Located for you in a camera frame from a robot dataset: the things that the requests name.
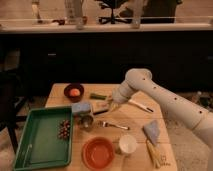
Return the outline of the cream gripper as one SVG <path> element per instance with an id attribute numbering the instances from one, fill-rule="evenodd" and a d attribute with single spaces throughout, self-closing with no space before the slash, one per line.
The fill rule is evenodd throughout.
<path id="1" fill-rule="evenodd" d="M 120 94 L 112 94 L 107 97 L 107 102 L 109 105 L 109 111 L 115 111 L 121 107 L 122 104 L 126 103 L 128 101 L 127 98 L 123 97 Z"/>

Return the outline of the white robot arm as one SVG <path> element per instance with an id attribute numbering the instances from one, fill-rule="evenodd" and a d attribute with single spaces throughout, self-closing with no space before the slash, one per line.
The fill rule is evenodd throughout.
<path id="1" fill-rule="evenodd" d="M 157 85 L 152 81 L 150 70 L 139 68 L 126 72 L 124 81 L 112 91 L 112 101 L 127 103 L 138 91 L 173 114 L 211 149 L 207 171 L 213 171 L 213 112 Z"/>

